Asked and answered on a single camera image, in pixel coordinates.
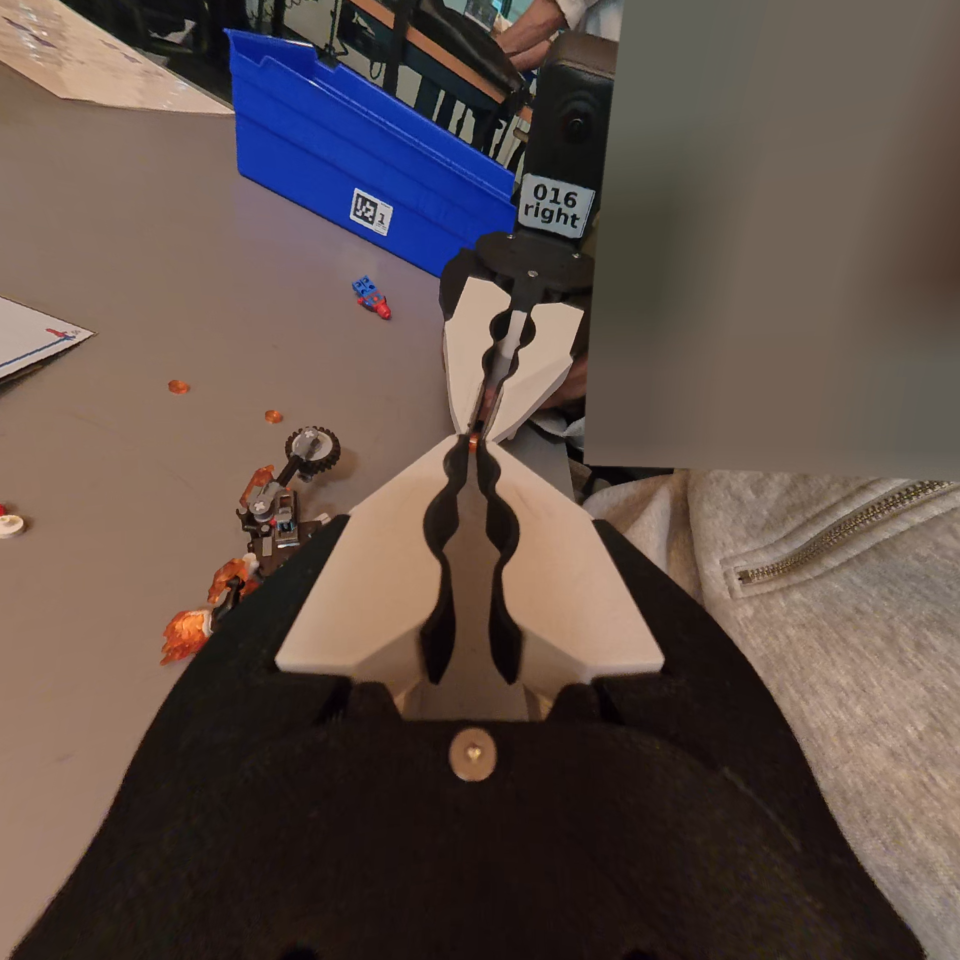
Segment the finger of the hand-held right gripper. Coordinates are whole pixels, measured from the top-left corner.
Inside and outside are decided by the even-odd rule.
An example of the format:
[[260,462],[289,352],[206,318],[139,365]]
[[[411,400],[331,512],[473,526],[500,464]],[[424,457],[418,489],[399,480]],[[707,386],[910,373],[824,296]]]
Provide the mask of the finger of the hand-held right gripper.
[[533,338],[521,346],[513,373],[500,387],[486,426],[488,441],[512,438],[565,381],[584,310],[562,302],[539,303],[529,315]]
[[493,433],[503,384],[512,359],[501,354],[494,325],[512,317],[511,295],[486,279],[466,280],[454,312],[443,327],[443,361],[449,410],[460,436]]

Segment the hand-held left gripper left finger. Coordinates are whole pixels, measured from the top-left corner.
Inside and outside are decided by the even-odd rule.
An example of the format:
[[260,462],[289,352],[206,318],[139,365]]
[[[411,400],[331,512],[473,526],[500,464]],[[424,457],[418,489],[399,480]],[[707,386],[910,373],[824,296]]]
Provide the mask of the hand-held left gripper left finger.
[[429,718],[452,659],[456,614],[447,547],[469,474],[465,435],[436,444],[348,515],[282,642],[292,675],[386,688],[404,718]]

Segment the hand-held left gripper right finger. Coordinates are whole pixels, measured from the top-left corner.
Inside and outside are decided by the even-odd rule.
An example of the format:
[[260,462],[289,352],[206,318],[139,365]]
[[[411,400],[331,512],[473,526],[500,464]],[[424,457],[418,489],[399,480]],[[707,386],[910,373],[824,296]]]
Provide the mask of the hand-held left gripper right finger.
[[496,443],[476,446],[498,558],[488,636],[500,676],[545,718],[565,688],[660,672],[665,655],[589,514]]

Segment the lego motorcycle model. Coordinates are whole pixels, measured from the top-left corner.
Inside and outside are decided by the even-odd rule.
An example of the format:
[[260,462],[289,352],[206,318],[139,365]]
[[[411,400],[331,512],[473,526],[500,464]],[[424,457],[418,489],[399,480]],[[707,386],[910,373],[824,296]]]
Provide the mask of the lego motorcycle model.
[[311,537],[330,522],[326,513],[305,519],[295,481],[310,482],[333,469],[342,448],[328,428],[308,425],[286,440],[286,462],[252,474],[239,499],[236,516],[247,536],[246,551],[213,575],[204,606],[175,614],[163,630],[162,666],[196,655],[222,628],[227,615],[282,567]]

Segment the person's right forearm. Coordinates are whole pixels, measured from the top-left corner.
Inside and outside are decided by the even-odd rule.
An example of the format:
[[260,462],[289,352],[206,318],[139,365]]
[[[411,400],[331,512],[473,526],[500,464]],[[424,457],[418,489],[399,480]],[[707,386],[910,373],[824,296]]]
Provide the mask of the person's right forearm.
[[584,464],[585,415],[549,409],[532,414],[530,424],[565,444],[574,487],[584,486],[591,473],[590,467]]

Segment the red blue lego minifigure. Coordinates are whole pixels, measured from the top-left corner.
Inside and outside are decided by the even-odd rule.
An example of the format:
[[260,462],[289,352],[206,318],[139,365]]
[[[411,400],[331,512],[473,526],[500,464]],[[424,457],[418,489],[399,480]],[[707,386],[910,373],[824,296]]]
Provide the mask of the red blue lego minifigure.
[[390,321],[392,310],[386,296],[379,290],[377,284],[368,275],[361,276],[351,283],[351,289],[359,306],[368,312],[376,314],[383,320]]

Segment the lego instruction booklet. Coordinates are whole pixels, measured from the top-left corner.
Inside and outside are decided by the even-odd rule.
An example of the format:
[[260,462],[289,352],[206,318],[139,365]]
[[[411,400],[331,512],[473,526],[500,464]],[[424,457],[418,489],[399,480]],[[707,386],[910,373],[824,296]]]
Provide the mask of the lego instruction booklet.
[[23,378],[95,337],[94,331],[1,298],[1,383]]

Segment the person's right hand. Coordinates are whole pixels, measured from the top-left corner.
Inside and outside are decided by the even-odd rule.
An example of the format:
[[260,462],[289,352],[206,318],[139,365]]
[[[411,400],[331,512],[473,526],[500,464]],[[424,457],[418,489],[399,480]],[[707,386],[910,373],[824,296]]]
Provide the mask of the person's right hand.
[[588,361],[589,356],[582,354],[572,362],[564,380],[541,404],[541,410],[564,407],[570,403],[579,402],[585,397]]

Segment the black bag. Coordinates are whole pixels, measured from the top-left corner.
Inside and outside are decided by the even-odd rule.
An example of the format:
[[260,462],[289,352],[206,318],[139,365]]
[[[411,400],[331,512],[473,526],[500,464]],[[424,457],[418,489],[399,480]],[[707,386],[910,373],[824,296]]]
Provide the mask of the black bag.
[[526,87],[522,74],[498,42],[483,27],[444,2],[417,1],[411,24],[498,90],[514,93]]

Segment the wooden background desk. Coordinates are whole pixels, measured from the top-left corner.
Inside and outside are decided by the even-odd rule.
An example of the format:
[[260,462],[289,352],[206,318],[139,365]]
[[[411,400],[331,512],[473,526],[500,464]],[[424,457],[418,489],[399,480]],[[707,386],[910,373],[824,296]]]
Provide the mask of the wooden background desk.
[[[407,69],[418,78],[414,110],[450,128],[454,119],[473,116],[474,132],[479,133],[487,122],[500,116],[504,105],[515,106],[513,118],[522,123],[532,120],[530,81],[513,93],[502,91],[416,30],[411,15],[417,2],[342,2],[337,39],[349,50],[366,58],[373,66],[383,67],[380,76],[400,75]],[[406,34],[395,39],[398,11],[408,5],[402,19]]]

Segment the blue plastic bin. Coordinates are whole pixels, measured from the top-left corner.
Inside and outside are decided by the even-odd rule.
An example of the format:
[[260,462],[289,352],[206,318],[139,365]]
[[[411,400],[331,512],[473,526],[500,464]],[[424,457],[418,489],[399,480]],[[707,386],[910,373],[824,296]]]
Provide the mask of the blue plastic bin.
[[498,162],[309,44],[226,35],[242,176],[435,277],[514,230]]

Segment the printed paper sheet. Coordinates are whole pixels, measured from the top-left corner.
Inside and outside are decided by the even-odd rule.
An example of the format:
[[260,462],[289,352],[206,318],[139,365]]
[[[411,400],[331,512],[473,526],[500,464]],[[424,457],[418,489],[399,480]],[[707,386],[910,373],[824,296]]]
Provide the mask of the printed paper sheet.
[[1,62],[64,101],[171,114],[233,114],[225,102],[59,1],[1,3]]

